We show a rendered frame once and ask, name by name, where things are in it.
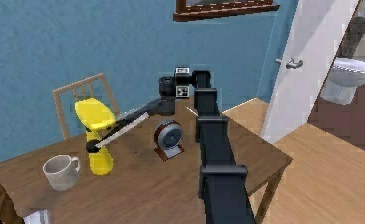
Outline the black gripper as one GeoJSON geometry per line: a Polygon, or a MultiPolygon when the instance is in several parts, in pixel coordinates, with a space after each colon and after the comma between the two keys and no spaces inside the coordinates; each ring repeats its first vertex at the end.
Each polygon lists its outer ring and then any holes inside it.
{"type": "Polygon", "coordinates": [[[154,113],[161,116],[172,116],[175,113],[175,80],[171,76],[164,76],[158,80],[158,84],[160,97],[156,102],[150,102],[120,116],[109,133],[101,140],[93,139],[87,142],[86,151],[99,152],[102,147],[130,131],[154,113]]]}

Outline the white flat object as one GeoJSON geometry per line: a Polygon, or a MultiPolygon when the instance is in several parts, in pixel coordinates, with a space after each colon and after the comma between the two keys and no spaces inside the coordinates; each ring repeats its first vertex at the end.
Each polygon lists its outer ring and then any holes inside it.
{"type": "Polygon", "coordinates": [[[24,217],[25,224],[50,224],[49,210],[39,210],[24,217]]]}

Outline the brown wooden table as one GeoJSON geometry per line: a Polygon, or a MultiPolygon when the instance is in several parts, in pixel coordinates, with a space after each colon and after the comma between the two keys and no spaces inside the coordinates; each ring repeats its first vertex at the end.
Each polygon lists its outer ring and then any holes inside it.
{"type": "Polygon", "coordinates": [[[205,224],[198,199],[199,146],[192,102],[176,104],[174,120],[184,131],[183,153],[162,161],[155,153],[154,116],[109,147],[114,168],[106,176],[91,173],[83,135],[0,163],[0,183],[21,216],[46,209],[50,224],[205,224]],[[56,155],[76,156],[80,178],[71,189],[57,192],[45,177],[44,163],[56,155]]]}

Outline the white room door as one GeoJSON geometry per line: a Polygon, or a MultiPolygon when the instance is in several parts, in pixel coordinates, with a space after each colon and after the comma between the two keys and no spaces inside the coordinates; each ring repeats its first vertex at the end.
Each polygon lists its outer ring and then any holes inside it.
{"type": "Polygon", "coordinates": [[[308,120],[361,0],[299,0],[261,137],[273,144],[308,120]],[[302,60],[287,69],[291,59],[302,60]]]}

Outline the brown rounded object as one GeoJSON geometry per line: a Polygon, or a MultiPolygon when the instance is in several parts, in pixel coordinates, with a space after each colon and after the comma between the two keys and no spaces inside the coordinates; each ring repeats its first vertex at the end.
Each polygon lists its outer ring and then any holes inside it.
{"type": "Polygon", "coordinates": [[[22,217],[18,216],[14,202],[0,184],[0,224],[25,224],[22,217]]]}

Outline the brown framed wall picture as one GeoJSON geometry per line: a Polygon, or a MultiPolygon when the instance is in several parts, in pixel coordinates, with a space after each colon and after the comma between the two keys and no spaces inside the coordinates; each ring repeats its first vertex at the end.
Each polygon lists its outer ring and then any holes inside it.
{"type": "Polygon", "coordinates": [[[274,0],[176,0],[175,22],[199,21],[277,11],[274,0]]]}

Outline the wooden chair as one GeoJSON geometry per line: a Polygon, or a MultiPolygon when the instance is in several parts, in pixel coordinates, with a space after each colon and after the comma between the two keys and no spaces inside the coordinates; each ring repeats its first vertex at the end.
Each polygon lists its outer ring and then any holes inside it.
{"type": "Polygon", "coordinates": [[[82,79],[80,81],[73,82],[71,84],[65,85],[63,87],[59,87],[52,91],[54,102],[55,102],[55,109],[60,125],[60,130],[62,132],[62,136],[64,139],[68,139],[70,137],[70,132],[65,120],[65,114],[62,106],[61,101],[61,94],[64,92],[70,91],[73,94],[75,101],[85,100],[90,97],[95,97],[93,82],[96,80],[100,80],[102,85],[106,91],[107,97],[109,99],[110,107],[112,111],[118,115],[120,109],[118,107],[117,101],[115,100],[111,88],[107,82],[107,79],[103,73],[99,73],[97,75],[93,75],[82,79]]]}

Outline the round clock with brown frame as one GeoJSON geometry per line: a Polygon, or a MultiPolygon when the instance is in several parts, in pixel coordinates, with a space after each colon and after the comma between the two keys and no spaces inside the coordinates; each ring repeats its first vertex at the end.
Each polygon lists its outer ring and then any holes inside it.
{"type": "Polygon", "coordinates": [[[184,149],[181,146],[183,137],[182,126],[175,120],[164,120],[159,123],[154,131],[154,152],[162,161],[167,161],[179,154],[184,149]]]}

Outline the white mug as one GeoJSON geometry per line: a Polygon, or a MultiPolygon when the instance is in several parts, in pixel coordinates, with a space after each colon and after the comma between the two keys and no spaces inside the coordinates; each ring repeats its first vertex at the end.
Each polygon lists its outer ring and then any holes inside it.
{"type": "Polygon", "coordinates": [[[80,168],[78,157],[57,155],[47,160],[42,170],[54,190],[65,191],[78,182],[80,168]]]}

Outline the white toilet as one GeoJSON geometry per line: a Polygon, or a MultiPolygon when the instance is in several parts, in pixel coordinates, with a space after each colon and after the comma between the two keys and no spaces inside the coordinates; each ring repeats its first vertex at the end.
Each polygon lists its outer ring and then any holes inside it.
{"type": "Polygon", "coordinates": [[[358,87],[365,84],[365,62],[336,58],[320,97],[328,102],[348,105],[352,102],[358,87]]]}

